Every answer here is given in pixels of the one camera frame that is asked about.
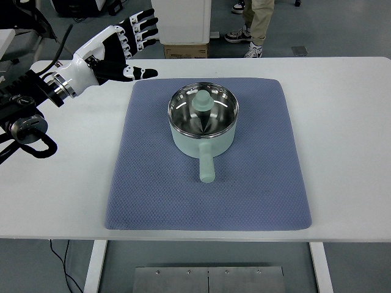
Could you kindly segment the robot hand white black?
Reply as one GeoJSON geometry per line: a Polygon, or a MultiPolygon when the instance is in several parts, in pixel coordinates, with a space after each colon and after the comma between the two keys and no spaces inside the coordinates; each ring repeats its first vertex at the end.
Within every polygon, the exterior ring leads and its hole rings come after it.
{"type": "Polygon", "coordinates": [[[93,85],[106,81],[131,82],[156,77],[155,69],[142,69],[127,63],[138,52],[154,45],[158,22],[154,9],[143,10],[116,25],[110,25],[78,50],[67,65],[54,74],[55,83],[67,96],[76,97],[93,85]]]}

